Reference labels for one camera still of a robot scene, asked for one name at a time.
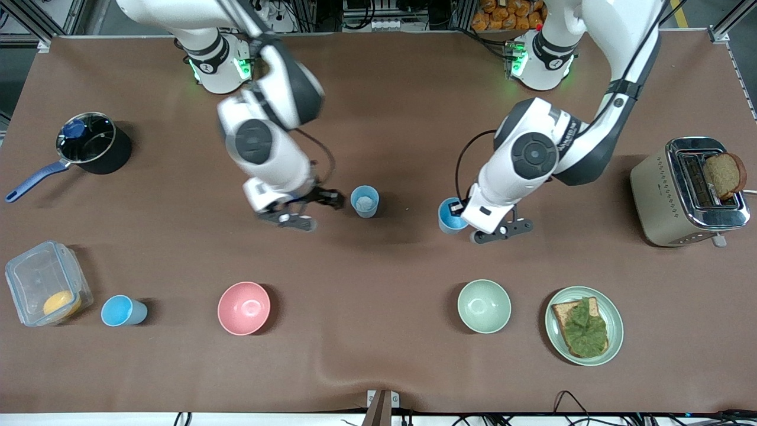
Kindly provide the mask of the blue plastic cup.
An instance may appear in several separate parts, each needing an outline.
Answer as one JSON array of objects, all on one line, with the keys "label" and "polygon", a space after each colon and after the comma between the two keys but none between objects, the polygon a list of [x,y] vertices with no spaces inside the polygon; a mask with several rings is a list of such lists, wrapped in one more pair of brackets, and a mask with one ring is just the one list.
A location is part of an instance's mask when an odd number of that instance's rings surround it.
[{"label": "blue plastic cup", "polygon": [[460,199],[457,197],[447,198],[438,207],[438,226],[444,234],[457,234],[468,227],[468,223],[464,219],[452,215],[451,205],[459,202]]},{"label": "blue plastic cup", "polygon": [[358,186],[351,192],[350,203],[357,215],[362,218],[372,218],[379,207],[380,195],[370,185]]},{"label": "blue plastic cup", "polygon": [[123,327],[143,323],[148,307],[125,295],[112,296],[102,307],[102,322],[109,327]]}]

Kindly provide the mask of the pale green bowl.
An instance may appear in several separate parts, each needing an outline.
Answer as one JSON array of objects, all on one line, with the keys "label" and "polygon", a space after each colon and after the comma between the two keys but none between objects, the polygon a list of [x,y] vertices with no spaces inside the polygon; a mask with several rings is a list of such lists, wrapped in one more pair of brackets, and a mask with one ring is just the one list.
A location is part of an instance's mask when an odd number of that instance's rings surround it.
[{"label": "pale green bowl", "polygon": [[494,334],[506,326],[513,307],[507,291],[487,279],[466,283],[457,298],[458,315],[468,329],[479,334]]}]

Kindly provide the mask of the pink bowl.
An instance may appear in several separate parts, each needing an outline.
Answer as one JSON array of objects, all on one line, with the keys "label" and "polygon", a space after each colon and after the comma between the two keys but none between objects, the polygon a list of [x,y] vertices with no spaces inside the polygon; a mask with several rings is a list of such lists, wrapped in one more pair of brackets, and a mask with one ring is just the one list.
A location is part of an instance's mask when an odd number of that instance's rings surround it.
[{"label": "pink bowl", "polygon": [[248,336],[265,326],[272,304],[267,291],[254,282],[239,282],[219,299],[217,318],[222,328],[234,336]]}]

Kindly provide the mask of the beige and chrome toaster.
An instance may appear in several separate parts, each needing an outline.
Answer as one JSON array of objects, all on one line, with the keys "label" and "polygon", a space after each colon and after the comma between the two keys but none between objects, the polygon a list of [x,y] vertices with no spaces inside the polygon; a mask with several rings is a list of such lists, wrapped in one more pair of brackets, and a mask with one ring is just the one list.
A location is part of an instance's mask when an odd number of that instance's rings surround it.
[{"label": "beige and chrome toaster", "polygon": [[713,240],[722,247],[724,234],[748,224],[743,192],[721,199],[706,173],[708,160],[725,154],[714,138],[673,138],[632,169],[633,201],[650,243],[681,247]]}]

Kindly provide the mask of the pale green round plate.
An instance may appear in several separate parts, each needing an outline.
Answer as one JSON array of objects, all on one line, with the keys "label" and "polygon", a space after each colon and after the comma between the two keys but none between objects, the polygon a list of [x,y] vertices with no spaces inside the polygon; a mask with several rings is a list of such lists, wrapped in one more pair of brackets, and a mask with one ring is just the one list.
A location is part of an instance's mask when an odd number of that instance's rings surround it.
[{"label": "pale green round plate", "polygon": [[[560,333],[559,318],[553,309],[553,307],[559,304],[578,302],[579,299],[584,297],[596,299],[599,316],[607,324],[607,348],[603,354],[597,357],[581,358],[570,354],[570,350]],[[587,288],[586,286],[571,286],[570,288],[561,289],[549,300],[544,314],[544,323],[547,337],[557,353],[578,366],[602,366],[610,362],[622,347],[624,326],[619,310],[617,310],[616,305],[607,296],[596,289]]]}]

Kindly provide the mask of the glass lid with blue knob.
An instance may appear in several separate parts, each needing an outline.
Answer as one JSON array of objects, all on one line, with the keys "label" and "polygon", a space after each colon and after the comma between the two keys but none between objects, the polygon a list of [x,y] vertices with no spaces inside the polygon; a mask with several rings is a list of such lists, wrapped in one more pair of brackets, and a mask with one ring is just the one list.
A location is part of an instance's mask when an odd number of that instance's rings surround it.
[{"label": "glass lid with blue knob", "polygon": [[59,131],[56,149],[72,163],[86,163],[102,156],[112,144],[116,127],[108,116],[98,112],[78,114]]}]

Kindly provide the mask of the white power strip with plugs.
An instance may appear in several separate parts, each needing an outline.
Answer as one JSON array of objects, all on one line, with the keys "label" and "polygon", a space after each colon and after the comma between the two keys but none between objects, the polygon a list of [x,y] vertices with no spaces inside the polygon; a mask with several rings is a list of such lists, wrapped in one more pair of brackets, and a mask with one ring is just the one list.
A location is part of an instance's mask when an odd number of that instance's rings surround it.
[{"label": "white power strip with plugs", "polygon": [[281,21],[284,17],[278,0],[248,0],[248,2],[263,21]]}]

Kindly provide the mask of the bag of orange buns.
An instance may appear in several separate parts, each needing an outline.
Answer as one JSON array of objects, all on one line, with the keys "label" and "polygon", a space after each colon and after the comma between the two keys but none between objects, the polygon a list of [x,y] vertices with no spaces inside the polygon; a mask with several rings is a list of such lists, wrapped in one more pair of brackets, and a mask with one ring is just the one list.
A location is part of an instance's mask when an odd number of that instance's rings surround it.
[{"label": "bag of orange buns", "polygon": [[478,0],[471,29],[540,30],[548,9],[543,0]]}]

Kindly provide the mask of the orange round food piece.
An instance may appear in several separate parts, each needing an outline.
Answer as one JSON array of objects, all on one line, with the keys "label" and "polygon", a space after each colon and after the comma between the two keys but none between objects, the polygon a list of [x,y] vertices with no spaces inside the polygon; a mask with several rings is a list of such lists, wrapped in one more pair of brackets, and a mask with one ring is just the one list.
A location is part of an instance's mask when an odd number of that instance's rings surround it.
[{"label": "orange round food piece", "polygon": [[64,320],[78,312],[82,298],[78,293],[60,291],[51,295],[43,305],[43,314],[49,321]]}]

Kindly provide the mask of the brown bread slice in toaster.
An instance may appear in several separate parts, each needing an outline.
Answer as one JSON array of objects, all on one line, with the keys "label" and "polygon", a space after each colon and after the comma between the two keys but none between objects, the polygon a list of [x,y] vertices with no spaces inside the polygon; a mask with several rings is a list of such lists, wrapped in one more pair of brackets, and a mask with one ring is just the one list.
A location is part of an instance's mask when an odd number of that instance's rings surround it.
[{"label": "brown bread slice in toaster", "polygon": [[704,163],[704,173],[719,200],[727,200],[745,189],[747,172],[740,157],[731,153],[711,156]]}]

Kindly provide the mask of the clear plastic food container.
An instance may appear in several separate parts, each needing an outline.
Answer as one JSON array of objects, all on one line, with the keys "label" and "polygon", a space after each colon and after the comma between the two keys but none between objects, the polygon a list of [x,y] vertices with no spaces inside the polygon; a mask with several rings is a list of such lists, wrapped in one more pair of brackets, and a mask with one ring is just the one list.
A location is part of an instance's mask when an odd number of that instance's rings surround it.
[{"label": "clear plastic food container", "polygon": [[60,291],[79,294],[82,305],[78,312],[93,302],[76,254],[57,241],[43,242],[11,259],[5,266],[5,277],[17,315],[27,327],[55,325],[67,320],[49,321],[43,314],[45,301]]}]

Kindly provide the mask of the metal table clamp bracket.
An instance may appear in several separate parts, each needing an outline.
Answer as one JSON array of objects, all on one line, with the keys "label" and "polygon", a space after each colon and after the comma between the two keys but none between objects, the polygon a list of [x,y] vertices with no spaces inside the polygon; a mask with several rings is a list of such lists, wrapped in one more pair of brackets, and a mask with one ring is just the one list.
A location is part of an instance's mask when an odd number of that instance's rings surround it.
[{"label": "metal table clamp bracket", "polygon": [[392,426],[392,410],[399,408],[399,393],[392,390],[368,391],[368,409],[361,426]]}]

